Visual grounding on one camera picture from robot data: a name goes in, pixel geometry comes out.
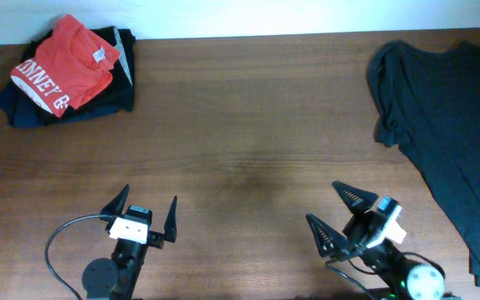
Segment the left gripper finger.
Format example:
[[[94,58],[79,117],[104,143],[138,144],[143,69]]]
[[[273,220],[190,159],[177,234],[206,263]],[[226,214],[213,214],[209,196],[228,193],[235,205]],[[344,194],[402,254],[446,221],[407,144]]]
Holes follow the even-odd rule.
[[[175,243],[177,239],[177,203],[178,197],[175,196],[168,210],[167,218],[164,223],[164,240],[169,243]]]
[[[129,194],[129,190],[130,186],[126,184],[120,191],[120,193],[101,209],[101,220],[109,222],[115,217],[119,217],[122,214],[125,202]]]

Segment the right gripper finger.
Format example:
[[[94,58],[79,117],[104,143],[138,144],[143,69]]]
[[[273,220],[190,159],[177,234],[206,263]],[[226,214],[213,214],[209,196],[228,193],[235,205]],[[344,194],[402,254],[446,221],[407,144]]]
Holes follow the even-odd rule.
[[[306,215],[306,219],[321,258],[340,261],[349,254],[348,240],[342,234],[311,213]]]
[[[352,214],[365,213],[378,200],[376,193],[352,187],[340,181],[334,181],[332,186]]]

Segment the dark green t-shirt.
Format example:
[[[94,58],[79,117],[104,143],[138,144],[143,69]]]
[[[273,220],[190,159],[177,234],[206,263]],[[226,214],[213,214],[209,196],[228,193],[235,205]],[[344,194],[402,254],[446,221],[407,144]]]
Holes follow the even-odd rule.
[[[422,174],[466,243],[480,287],[480,47],[460,42],[435,53],[389,42],[373,56],[367,81],[377,141],[398,146]]]

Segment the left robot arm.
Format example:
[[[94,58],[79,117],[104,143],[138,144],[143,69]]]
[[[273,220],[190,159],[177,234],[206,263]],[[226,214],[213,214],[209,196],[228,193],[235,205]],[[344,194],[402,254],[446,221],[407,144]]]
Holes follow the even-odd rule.
[[[129,186],[100,211],[107,223],[109,237],[116,245],[110,258],[98,258],[90,262],[82,273],[82,285],[87,299],[130,299],[133,297],[139,273],[149,248],[163,248],[164,243],[177,239],[177,203],[170,205],[162,232],[151,229],[153,212],[150,209],[125,206]]]

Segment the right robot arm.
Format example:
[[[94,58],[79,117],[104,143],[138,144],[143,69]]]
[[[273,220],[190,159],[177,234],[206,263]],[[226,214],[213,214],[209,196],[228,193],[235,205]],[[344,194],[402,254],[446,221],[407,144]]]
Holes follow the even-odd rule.
[[[407,233],[398,224],[400,203],[379,197],[346,183],[335,181],[333,188],[351,212],[342,232],[309,213],[306,216],[325,267],[358,286],[368,299],[447,300],[456,296],[447,292],[446,274],[434,261],[415,252],[401,252],[397,245]],[[360,258],[368,275],[380,277],[385,288],[368,289],[357,279],[334,267],[335,263]]]

